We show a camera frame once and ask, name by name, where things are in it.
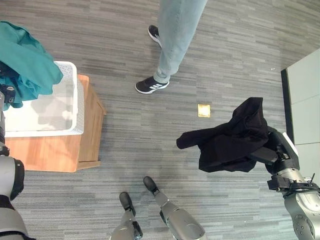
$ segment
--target shoe sole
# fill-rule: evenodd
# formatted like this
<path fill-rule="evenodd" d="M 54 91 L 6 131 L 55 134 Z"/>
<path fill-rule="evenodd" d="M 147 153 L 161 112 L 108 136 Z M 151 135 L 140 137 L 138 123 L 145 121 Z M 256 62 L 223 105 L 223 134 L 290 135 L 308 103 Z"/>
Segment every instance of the shoe sole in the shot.
<path fill-rule="evenodd" d="M 158 90 L 158 89 L 165 89 L 168 85 L 169 85 L 169 81 L 168 81 L 168 83 L 167 83 L 166 85 L 160 86 L 160 87 L 158 87 L 158 88 L 156 88 L 156 89 L 152 89 L 152 90 L 150 90 L 150 91 L 140 91 L 140 90 L 136 87 L 136 85 L 134 85 L 134 88 L 135 88 L 135 90 L 137 90 L 137 91 L 138 91 L 139 93 L 141 93 L 141 94 L 152 94 L 154 91 L 156 91 L 156 90 Z"/>
<path fill-rule="evenodd" d="M 159 46 L 162 48 L 162 45 L 161 45 L 160 40 L 159 40 L 158 38 L 154 37 L 154 36 L 149 32 L 149 28 L 148 28 L 148 34 L 149 34 L 150 38 L 151 38 L 153 41 L 155 41 L 156 43 L 158 43 Z"/>

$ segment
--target white stripes on sneaker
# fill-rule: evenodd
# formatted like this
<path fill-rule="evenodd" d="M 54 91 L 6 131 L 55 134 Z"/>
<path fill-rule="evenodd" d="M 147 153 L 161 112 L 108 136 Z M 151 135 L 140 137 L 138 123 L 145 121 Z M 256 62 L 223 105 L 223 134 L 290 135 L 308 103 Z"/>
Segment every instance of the white stripes on sneaker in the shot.
<path fill-rule="evenodd" d="M 160 88 L 160 87 L 162 87 L 163 85 L 161 85 L 161 84 L 155 84 L 155 85 L 152 85 L 152 86 L 150 86 L 149 88 L 150 89 L 157 89 L 157 88 Z"/>

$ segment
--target black baseboard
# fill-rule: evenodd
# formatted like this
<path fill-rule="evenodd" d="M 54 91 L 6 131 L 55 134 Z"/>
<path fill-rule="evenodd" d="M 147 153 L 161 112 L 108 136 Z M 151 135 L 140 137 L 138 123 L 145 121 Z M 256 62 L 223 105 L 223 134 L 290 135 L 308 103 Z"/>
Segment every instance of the black baseboard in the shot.
<path fill-rule="evenodd" d="M 289 82 L 288 82 L 287 69 L 284 69 L 281 71 L 281 79 L 282 79 L 282 91 L 283 91 L 286 134 L 291 139 L 291 141 L 293 143 L 295 143 L 294 126 L 292 123 L 290 88 L 289 88 Z"/>

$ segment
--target person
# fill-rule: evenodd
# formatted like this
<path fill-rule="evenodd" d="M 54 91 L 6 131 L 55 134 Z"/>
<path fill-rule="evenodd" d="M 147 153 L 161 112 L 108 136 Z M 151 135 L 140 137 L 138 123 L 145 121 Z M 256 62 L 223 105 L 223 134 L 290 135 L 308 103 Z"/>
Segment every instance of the person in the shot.
<path fill-rule="evenodd" d="M 158 68 L 153 76 L 139 81 L 135 89 L 151 94 L 169 85 L 182 62 L 208 0 L 161 0 L 158 27 L 150 25 L 148 33 L 161 49 Z"/>

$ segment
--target gray carpet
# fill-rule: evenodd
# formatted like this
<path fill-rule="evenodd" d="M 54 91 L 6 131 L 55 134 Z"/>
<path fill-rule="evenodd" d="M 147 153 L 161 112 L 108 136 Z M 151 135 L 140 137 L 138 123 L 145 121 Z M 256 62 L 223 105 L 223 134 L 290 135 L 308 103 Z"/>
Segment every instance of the gray carpet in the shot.
<path fill-rule="evenodd" d="M 144 239 L 172 239 L 144 188 L 149 175 L 210 240 L 296 239 L 262 164 L 249 173 L 205 173 L 199 149 L 180 150 L 175 141 L 227 122 L 253 96 L 264 97 L 268 124 L 284 131 L 280 71 L 320 47 L 320 1 L 209 0 L 170 85 L 142 95 L 134 84 L 153 74 L 160 53 L 147 33 L 158 7 L 157 0 L 0 1 L 1 18 L 27 27 L 56 60 L 75 63 L 108 111 L 101 167 L 26 172 L 13 204 L 30 236 L 107 239 L 123 214 L 119 193 L 128 191 Z M 211 105 L 211 118 L 198 118 L 198 103 Z"/>

